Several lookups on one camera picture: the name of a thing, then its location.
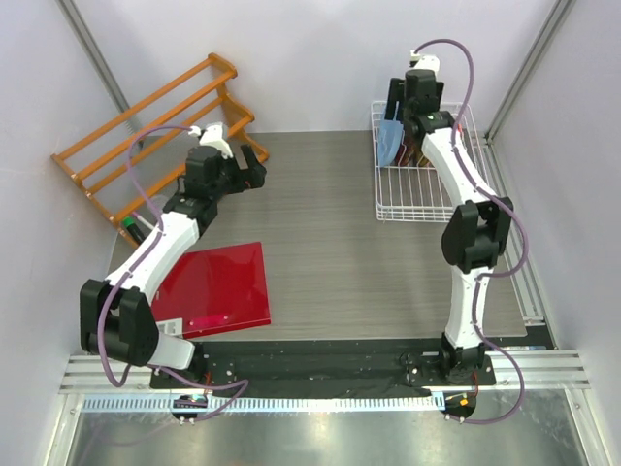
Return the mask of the red floral plate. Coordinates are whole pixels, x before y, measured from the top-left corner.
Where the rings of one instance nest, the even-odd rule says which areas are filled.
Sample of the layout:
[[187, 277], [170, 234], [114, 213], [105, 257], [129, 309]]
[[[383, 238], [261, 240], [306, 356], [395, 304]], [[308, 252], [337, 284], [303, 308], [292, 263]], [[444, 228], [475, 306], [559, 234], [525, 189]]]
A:
[[414, 140], [403, 134], [402, 142], [397, 150], [394, 165], [399, 167], [426, 167], [429, 160], [422, 154]]

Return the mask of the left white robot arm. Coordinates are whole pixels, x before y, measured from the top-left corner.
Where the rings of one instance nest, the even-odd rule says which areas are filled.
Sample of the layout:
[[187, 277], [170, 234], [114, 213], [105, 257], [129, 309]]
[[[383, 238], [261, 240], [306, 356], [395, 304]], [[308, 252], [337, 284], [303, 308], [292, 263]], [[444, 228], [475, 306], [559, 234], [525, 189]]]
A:
[[160, 285], [205, 234], [227, 195], [264, 185], [267, 170], [253, 147], [241, 146], [246, 166], [228, 156], [217, 143], [192, 148], [175, 193], [156, 208], [157, 224], [129, 259], [103, 280], [89, 280], [80, 292], [81, 345], [99, 355], [109, 382], [116, 378], [113, 361], [132, 367], [173, 370], [184, 386], [199, 385], [206, 362], [194, 343], [159, 330], [151, 309]]

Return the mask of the light blue plate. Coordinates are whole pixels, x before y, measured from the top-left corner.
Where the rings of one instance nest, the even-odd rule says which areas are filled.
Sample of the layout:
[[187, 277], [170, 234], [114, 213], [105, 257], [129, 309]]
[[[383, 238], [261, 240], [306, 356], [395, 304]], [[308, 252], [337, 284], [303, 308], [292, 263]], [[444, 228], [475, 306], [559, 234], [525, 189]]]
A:
[[399, 117], [400, 105], [396, 104], [392, 113], [385, 107], [377, 130], [376, 156], [380, 168], [393, 163], [403, 141], [404, 128]]

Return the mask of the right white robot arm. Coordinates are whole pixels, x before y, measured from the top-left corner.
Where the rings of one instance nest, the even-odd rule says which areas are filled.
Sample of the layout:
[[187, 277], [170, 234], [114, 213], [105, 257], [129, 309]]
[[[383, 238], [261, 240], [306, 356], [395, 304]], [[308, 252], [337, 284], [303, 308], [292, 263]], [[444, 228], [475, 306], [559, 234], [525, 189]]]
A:
[[445, 381], [464, 383], [484, 364], [486, 292], [506, 249], [512, 204], [497, 198], [464, 152], [457, 120], [441, 109], [442, 93], [436, 69], [421, 62], [391, 79], [377, 132], [377, 161], [385, 166], [406, 148], [418, 150], [437, 171], [453, 206], [441, 235], [452, 288], [438, 370]]

